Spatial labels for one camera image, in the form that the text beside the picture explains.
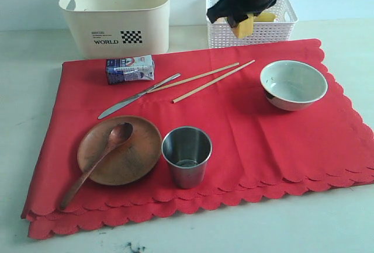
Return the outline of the yellow cheese wedge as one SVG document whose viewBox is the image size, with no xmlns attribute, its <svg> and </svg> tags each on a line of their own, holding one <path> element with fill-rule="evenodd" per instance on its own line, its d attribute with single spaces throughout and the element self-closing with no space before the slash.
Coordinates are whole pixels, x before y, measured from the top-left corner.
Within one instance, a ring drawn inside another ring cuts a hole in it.
<svg viewBox="0 0 374 253">
<path fill-rule="evenodd" d="M 254 15 L 248 14 L 248 18 L 240 22 L 234 29 L 233 33 L 238 39 L 243 39 L 247 36 L 252 35 L 254 30 Z"/>
</svg>

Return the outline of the yellow lemon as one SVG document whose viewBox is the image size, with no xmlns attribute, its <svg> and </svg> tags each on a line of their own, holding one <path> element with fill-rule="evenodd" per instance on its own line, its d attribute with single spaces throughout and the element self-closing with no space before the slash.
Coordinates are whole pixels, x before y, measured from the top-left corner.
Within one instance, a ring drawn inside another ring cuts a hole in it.
<svg viewBox="0 0 374 253">
<path fill-rule="evenodd" d="M 270 12 L 262 12 L 254 18 L 254 22 L 274 22 L 276 15 Z"/>
</svg>

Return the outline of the white perforated plastic basket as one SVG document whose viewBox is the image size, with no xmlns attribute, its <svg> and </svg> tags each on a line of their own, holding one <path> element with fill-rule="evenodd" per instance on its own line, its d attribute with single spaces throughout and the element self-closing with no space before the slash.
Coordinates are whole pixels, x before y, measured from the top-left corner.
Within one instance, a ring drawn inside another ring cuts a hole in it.
<svg viewBox="0 0 374 253">
<path fill-rule="evenodd" d="M 277 0 L 276 4 L 266 11 L 275 15 L 274 21 L 255 22 L 252 35 L 243 39 L 235 37 L 224 18 L 220 18 L 214 23 L 208 20 L 207 40 L 209 47 L 222 48 L 287 41 L 298 21 L 290 1 Z"/>
</svg>

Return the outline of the upper wooden chopstick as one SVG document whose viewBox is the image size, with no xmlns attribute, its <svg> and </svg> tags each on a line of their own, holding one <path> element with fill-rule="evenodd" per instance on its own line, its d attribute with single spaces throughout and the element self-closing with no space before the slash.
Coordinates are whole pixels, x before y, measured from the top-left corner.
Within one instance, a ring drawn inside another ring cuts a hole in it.
<svg viewBox="0 0 374 253">
<path fill-rule="evenodd" d="M 190 77 L 190 78 L 187 78 L 187 79 L 183 79 L 181 81 L 177 81 L 177 82 L 174 82 L 174 83 L 171 83 L 171 84 L 168 84 L 168 85 L 161 86 L 159 88 L 152 89 L 149 93 L 155 92 L 155 91 L 160 91 L 160 90 L 167 89 L 167 88 L 171 88 L 173 86 L 177 86 L 177 85 L 180 85 L 180 84 L 184 84 L 184 83 L 187 83 L 187 82 L 199 79 L 199 78 L 206 77 L 206 76 L 211 75 L 211 74 L 215 74 L 215 73 L 223 71 L 223 70 L 227 70 L 229 68 L 233 68 L 233 67 L 238 66 L 238 65 L 239 65 L 239 63 L 232 63 L 232 64 L 229 64 L 227 66 L 224 66 L 224 67 L 221 67 L 221 68 L 209 71 L 209 72 L 205 72 L 205 73 L 196 75 L 194 77 Z"/>
</svg>

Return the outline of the wooden chopstick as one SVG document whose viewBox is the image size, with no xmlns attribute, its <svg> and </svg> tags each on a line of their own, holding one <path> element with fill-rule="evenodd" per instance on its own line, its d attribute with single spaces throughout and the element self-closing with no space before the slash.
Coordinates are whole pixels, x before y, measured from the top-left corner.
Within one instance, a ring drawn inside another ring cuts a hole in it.
<svg viewBox="0 0 374 253">
<path fill-rule="evenodd" d="M 205 72 L 205 73 L 196 75 L 194 77 L 190 77 L 190 78 L 187 78 L 187 79 L 183 79 L 181 81 L 177 81 L 177 82 L 174 82 L 174 83 L 171 83 L 171 84 L 168 84 L 168 85 L 161 86 L 159 88 L 152 89 L 149 93 L 155 92 L 155 91 L 160 91 L 160 90 L 167 89 L 167 88 L 171 88 L 173 86 L 177 86 L 177 85 L 180 85 L 180 84 L 184 84 L 184 83 L 187 83 L 187 82 L 199 79 L 199 78 L 206 77 L 206 76 L 211 75 L 211 74 L 215 74 L 215 73 L 223 71 L 223 70 L 227 70 L 229 68 L 233 68 L 233 67 L 238 66 L 238 65 L 239 65 L 239 63 L 232 63 L 232 64 L 229 64 L 227 66 L 224 66 L 224 67 L 221 67 L 221 68 L 209 71 L 209 72 Z"/>
<path fill-rule="evenodd" d="M 193 90 L 191 90 L 191 91 L 189 91 L 189 92 L 183 94 L 182 96 L 179 96 L 179 97 L 173 99 L 173 100 L 172 100 L 172 103 L 177 103 L 177 102 L 179 102 L 179 101 L 181 101 L 181 100 L 183 100 L 183 99 L 185 99 L 185 98 L 188 98 L 188 97 L 190 97 L 191 95 L 193 95 L 193 94 L 195 94 L 195 93 L 197 93 L 197 92 L 200 92 L 200 91 L 202 91 L 203 89 L 205 89 L 205 88 L 207 88 L 207 87 L 209 87 L 209 86 L 211 86 L 211 85 L 213 85 L 213 84 L 215 84 L 215 83 L 221 81 L 222 79 L 225 79 L 226 77 L 228 77 L 228 76 L 230 76 L 230 75 L 232 75 L 232 74 L 234 74 L 234 73 L 236 73 L 236 72 L 242 70 L 243 68 L 245 68 L 246 66 L 248 66 L 248 65 L 250 65 L 250 64 L 252 64 L 252 63 L 254 63 L 254 62 L 255 62 L 255 60 L 252 60 L 252 61 L 250 61 L 250 62 L 247 62 L 247 63 L 245 63 L 245 64 L 243 64 L 243 65 L 237 67 L 236 69 L 233 69 L 233 70 L 231 70 L 231 71 L 229 71 L 229 72 L 227 72 L 227 73 L 225 73 L 225 74 L 223 74 L 223 75 L 221 75 L 221 76 L 219 76 L 219 77 L 213 79 L 212 81 L 210 81 L 210 82 L 208 82 L 208 83 L 206 83 L 206 84 L 203 84 L 203 85 L 201 85 L 201 86 L 199 86 L 199 87 L 197 87 L 197 88 L 195 88 L 195 89 L 193 89 Z"/>
</svg>

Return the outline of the lower wooden chopstick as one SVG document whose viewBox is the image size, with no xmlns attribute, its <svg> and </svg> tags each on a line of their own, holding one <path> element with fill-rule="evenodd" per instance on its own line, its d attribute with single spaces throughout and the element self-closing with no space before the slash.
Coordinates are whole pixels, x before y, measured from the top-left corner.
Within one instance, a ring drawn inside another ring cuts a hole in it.
<svg viewBox="0 0 374 253">
<path fill-rule="evenodd" d="M 200 91 L 202 91 L 203 89 L 205 89 L 205 88 L 207 88 L 207 87 L 209 87 L 209 86 L 211 86 L 211 85 L 213 85 L 213 84 L 215 84 L 215 83 L 221 81 L 222 79 L 225 79 L 226 77 L 228 77 L 228 76 L 230 76 L 230 75 L 232 75 L 232 74 L 234 74 L 234 73 L 236 73 L 236 72 L 242 70 L 243 68 L 245 68 L 246 66 L 248 66 L 248 65 L 250 65 L 250 64 L 252 64 L 252 63 L 254 63 L 254 62 L 255 62 L 255 60 L 252 60 L 252 61 L 250 61 L 250 62 L 247 62 L 247 63 L 245 63 L 245 64 L 243 64 L 243 65 L 237 67 L 236 69 L 233 69 L 233 70 L 231 70 L 231 71 L 229 71 L 229 72 L 227 72 L 227 73 L 225 73 L 225 74 L 223 74 L 223 75 L 221 75 L 221 76 L 219 76 L 219 77 L 213 79 L 212 81 L 210 81 L 210 82 L 208 82 L 208 83 L 206 83 L 206 84 L 203 84 L 203 85 L 201 85 L 201 86 L 199 86 L 199 87 L 197 87 L 197 88 L 195 88 L 195 89 L 193 89 L 193 90 L 191 90 L 191 91 L 189 91 L 189 92 L 183 94 L 182 96 L 179 96 L 179 97 L 173 99 L 173 100 L 172 100 L 172 103 L 177 103 L 177 102 L 179 102 L 179 101 L 181 101 L 181 100 L 183 100 L 183 99 L 185 99 L 185 98 L 188 98 L 188 97 L 190 97 L 191 95 L 193 95 L 193 94 L 195 94 L 195 93 L 197 93 L 197 92 L 200 92 Z"/>
</svg>

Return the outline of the white enamel bowl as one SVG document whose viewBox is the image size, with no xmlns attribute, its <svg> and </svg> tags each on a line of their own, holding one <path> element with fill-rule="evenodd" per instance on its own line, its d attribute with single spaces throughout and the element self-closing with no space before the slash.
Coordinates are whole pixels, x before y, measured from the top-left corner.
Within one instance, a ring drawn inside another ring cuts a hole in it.
<svg viewBox="0 0 374 253">
<path fill-rule="evenodd" d="M 259 78 L 270 104 L 286 111 L 307 108 L 328 91 L 324 75 L 300 61 L 274 61 L 262 69 Z"/>
</svg>

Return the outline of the blue white milk carton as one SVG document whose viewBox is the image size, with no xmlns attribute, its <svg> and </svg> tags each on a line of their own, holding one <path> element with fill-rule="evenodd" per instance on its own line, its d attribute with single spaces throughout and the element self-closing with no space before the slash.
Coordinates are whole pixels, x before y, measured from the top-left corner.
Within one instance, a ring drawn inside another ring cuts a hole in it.
<svg viewBox="0 0 374 253">
<path fill-rule="evenodd" d="M 106 60 L 109 85 L 129 81 L 154 80 L 154 60 L 151 55 Z"/>
</svg>

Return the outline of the red scalloped tablecloth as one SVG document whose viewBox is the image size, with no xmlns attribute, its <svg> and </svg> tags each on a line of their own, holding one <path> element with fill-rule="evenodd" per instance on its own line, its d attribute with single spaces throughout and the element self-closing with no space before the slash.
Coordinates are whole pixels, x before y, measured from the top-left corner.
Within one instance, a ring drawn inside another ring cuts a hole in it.
<svg viewBox="0 0 374 253">
<path fill-rule="evenodd" d="M 109 85 L 104 60 L 65 62 L 49 129 L 21 214 L 29 237 L 46 239 L 129 221 L 168 217 L 175 211 L 258 202 L 285 194 L 302 195 L 333 187 L 373 182 L 373 132 L 352 108 L 343 88 L 323 65 L 321 41 L 305 39 L 154 56 L 157 81 L 181 73 L 192 77 L 232 63 L 245 68 L 178 103 L 176 97 L 199 81 L 147 95 L 121 115 L 141 116 L 162 134 L 180 126 L 205 131 L 213 143 L 205 178 L 196 188 L 179 189 L 165 161 L 127 186 L 87 182 L 65 211 L 58 205 L 80 176 L 77 149 L 98 116 L 149 82 Z M 269 63 L 296 60 L 318 69 L 328 82 L 322 100 L 285 112 L 266 99 L 259 74 Z"/>
</svg>

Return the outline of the cream plastic bin WORLD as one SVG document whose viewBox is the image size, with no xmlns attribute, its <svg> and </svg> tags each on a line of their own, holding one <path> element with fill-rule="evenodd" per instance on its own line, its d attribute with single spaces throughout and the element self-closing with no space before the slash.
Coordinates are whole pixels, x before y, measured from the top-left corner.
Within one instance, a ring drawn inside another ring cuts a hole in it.
<svg viewBox="0 0 374 253">
<path fill-rule="evenodd" d="M 59 0 L 86 59 L 162 54 L 169 49 L 169 0 Z"/>
</svg>

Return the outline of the stainless steel cup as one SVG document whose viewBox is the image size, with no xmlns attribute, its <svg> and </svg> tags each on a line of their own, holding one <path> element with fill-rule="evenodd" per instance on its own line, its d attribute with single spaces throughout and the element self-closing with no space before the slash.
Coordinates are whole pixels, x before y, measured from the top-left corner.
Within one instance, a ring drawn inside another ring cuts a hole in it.
<svg viewBox="0 0 374 253">
<path fill-rule="evenodd" d="M 161 144 L 173 181 L 182 189 L 195 188 L 203 181 L 212 149 L 210 137 L 193 126 L 171 130 Z"/>
</svg>

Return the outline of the silver table knife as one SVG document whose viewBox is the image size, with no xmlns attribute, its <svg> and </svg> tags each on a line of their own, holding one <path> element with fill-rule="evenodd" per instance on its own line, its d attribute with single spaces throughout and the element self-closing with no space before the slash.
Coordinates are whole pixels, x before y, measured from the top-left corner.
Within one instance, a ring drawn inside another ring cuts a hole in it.
<svg viewBox="0 0 374 253">
<path fill-rule="evenodd" d="M 119 109 L 121 109 L 121 108 L 127 106 L 128 104 L 134 102 L 135 100 L 141 98 L 143 95 L 149 93 L 151 90 L 157 89 L 157 88 L 163 86 L 164 84 L 166 84 L 167 82 L 172 81 L 173 79 L 176 79 L 180 76 L 181 76 L 180 73 L 174 74 L 174 75 L 164 79 L 163 81 L 161 81 L 161 82 L 159 82 L 159 83 L 157 83 L 157 84 L 155 84 L 155 85 L 153 85 L 153 86 L 151 86 L 151 87 L 149 87 L 149 88 L 147 88 L 147 89 L 145 89 L 145 90 L 143 90 L 143 91 L 141 91 L 141 92 L 139 92 L 139 93 L 137 93 L 137 94 L 135 94 L 135 95 L 133 95 L 129 98 L 126 98 L 126 99 L 122 100 L 121 102 L 118 102 L 118 103 L 114 104 L 113 106 L 104 110 L 98 116 L 98 119 L 100 120 L 100 119 L 103 119 L 104 117 L 107 117 L 107 116 L 111 115 L 112 113 L 118 111 Z"/>
</svg>

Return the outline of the dark wooden spoon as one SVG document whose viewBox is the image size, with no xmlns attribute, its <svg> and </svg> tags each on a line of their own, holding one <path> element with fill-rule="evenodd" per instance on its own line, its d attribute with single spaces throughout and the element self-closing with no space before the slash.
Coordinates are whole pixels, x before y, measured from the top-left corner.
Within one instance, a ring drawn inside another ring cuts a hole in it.
<svg viewBox="0 0 374 253">
<path fill-rule="evenodd" d="M 64 195 L 61 203 L 60 210 L 65 210 L 70 204 L 74 196 L 77 194 L 81 186 L 88 179 L 90 174 L 94 171 L 96 166 L 107 156 L 111 151 L 113 151 L 118 146 L 124 144 L 133 133 L 133 125 L 128 122 L 120 123 L 116 125 L 109 133 L 106 146 L 101 153 L 101 155 L 93 160 L 88 168 L 82 173 L 78 180 L 70 187 L 69 191 Z"/>
</svg>

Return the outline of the round wooden plate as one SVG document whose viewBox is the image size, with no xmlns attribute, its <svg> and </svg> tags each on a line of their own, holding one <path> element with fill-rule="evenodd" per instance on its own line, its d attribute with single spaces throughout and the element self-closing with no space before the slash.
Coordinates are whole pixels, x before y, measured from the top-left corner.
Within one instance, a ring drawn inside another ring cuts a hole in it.
<svg viewBox="0 0 374 253">
<path fill-rule="evenodd" d="M 116 186 L 134 182 L 149 173 L 160 158 L 162 139 L 157 127 L 142 117 L 118 116 L 98 123 L 82 139 L 77 152 L 81 171 L 101 155 L 110 131 L 123 122 L 133 125 L 133 133 L 90 174 L 89 178 L 96 183 Z"/>
</svg>

